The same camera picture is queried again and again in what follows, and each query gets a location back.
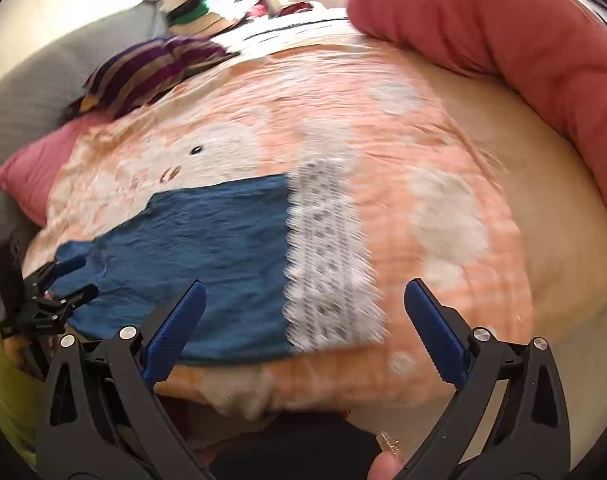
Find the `gray cushion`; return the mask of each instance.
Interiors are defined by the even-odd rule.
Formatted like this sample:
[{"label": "gray cushion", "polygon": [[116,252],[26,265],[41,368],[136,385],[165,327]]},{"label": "gray cushion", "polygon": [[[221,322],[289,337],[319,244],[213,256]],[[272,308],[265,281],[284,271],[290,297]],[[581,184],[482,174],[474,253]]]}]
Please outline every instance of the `gray cushion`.
[{"label": "gray cushion", "polygon": [[[0,165],[59,125],[63,109],[82,96],[83,83],[98,65],[133,43],[167,33],[160,1],[144,0],[74,30],[12,69],[0,81]],[[0,238],[14,225],[36,230],[0,191]]]}]

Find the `yellow cloth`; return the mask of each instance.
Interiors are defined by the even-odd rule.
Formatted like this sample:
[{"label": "yellow cloth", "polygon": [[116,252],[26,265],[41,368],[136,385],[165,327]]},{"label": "yellow cloth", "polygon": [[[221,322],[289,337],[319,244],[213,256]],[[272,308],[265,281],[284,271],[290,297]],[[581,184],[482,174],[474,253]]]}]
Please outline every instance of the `yellow cloth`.
[{"label": "yellow cloth", "polygon": [[19,370],[5,354],[0,338],[0,428],[32,467],[42,389],[41,381]]},{"label": "yellow cloth", "polygon": [[81,101],[81,106],[78,108],[78,111],[82,114],[85,112],[89,112],[98,104],[99,99],[93,94],[88,94],[83,98],[83,101]]}]

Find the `human hand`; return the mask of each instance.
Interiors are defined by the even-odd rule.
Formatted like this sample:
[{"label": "human hand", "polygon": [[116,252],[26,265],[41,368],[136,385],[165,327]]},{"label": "human hand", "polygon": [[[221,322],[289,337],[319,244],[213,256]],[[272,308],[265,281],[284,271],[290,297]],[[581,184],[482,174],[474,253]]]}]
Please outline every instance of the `human hand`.
[{"label": "human hand", "polygon": [[368,480],[392,480],[402,467],[403,464],[392,451],[384,451],[379,453],[370,466]]}]

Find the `pink pillow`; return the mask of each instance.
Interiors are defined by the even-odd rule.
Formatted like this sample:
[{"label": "pink pillow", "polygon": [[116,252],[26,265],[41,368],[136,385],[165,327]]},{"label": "pink pillow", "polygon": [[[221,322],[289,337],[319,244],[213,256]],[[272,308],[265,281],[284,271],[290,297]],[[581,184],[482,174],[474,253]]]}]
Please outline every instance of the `pink pillow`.
[{"label": "pink pillow", "polygon": [[111,121],[103,112],[90,112],[19,148],[0,167],[0,188],[35,224],[44,227],[50,189],[59,168],[70,158],[78,136],[90,126]]},{"label": "pink pillow", "polygon": [[607,204],[607,27],[576,0],[350,0],[347,13],[433,63],[505,79],[572,140]]}]

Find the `lace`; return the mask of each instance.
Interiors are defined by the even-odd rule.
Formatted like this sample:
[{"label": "lace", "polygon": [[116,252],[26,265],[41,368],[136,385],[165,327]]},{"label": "lace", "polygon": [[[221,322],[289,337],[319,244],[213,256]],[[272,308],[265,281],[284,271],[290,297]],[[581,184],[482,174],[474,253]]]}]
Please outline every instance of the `lace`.
[{"label": "lace", "polygon": [[288,173],[288,340],[298,351],[382,342],[373,270],[341,158],[314,158]]}]

